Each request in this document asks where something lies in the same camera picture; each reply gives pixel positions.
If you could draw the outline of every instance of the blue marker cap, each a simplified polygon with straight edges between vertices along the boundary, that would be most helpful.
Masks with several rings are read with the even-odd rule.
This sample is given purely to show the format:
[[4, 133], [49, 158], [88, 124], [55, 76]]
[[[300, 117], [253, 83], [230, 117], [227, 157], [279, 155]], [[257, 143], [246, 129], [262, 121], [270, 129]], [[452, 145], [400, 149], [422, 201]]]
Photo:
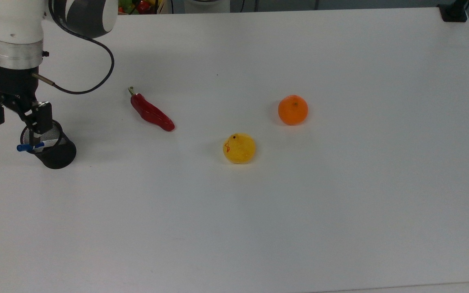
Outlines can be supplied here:
[[28, 143], [19, 144], [16, 148], [18, 152], [28, 152], [33, 150], [33, 147]]

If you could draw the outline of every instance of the orange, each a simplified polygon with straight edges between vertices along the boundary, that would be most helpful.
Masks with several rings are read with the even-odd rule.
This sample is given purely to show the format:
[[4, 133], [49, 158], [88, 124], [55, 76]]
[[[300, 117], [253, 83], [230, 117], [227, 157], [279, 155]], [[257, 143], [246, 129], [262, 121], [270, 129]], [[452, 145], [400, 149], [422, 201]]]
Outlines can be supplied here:
[[307, 118], [308, 112], [309, 107], [307, 102], [302, 97], [294, 94], [285, 97], [278, 105], [278, 115], [288, 125], [296, 125], [303, 122]]

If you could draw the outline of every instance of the pen holder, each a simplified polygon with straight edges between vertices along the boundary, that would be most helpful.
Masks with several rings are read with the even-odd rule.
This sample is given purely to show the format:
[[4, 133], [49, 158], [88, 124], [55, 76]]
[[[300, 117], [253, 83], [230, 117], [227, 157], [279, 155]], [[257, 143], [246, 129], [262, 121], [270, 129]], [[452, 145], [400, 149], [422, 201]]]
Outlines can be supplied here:
[[[73, 161], [77, 149], [75, 144], [65, 135], [60, 124], [53, 120], [52, 129], [41, 135], [38, 142], [51, 142], [55, 140], [57, 141], [52, 146], [33, 149], [28, 152], [40, 159], [46, 167], [50, 169], [61, 169]], [[25, 127], [23, 132], [21, 132], [21, 144], [31, 144], [30, 129], [28, 127]]]

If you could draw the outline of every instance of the floor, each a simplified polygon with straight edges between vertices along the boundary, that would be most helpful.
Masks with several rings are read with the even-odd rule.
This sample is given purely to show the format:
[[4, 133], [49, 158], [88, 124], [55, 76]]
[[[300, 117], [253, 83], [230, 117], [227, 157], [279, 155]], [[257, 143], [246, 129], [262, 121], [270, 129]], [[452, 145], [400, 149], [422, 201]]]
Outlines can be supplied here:
[[[403, 7], [436, 7], [450, 4], [454, 0], [320, 0], [319, 10], [329, 9], [370, 9]], [[231, 0], [231, 12], [252, 12], [255, 0]], [[315, 0], [259, 0], [258, 11], [305, 11], [314, 9]], [[184, 0], [173, 0], [175, 13], [184, 13]]]

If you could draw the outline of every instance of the white table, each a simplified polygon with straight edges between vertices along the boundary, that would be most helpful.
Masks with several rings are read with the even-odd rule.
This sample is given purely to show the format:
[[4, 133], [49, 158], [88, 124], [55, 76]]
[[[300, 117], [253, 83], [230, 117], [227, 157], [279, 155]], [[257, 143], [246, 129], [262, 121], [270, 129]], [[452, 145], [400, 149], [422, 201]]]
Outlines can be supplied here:
[[[41, 74], [106, 53], [45, 23]], [[119, 17], [106, 84], [38, 99], [78, 148], [50, 170], [0, 126], [0, 292], [292, 293], [469, 282], [469, 22], [437, 8]], [[133, 85], [173, 119], [129, 104]], [[277, 102], [309, 103], [281, 124]], [[223, 140], [247, 132], [255, 160]]]

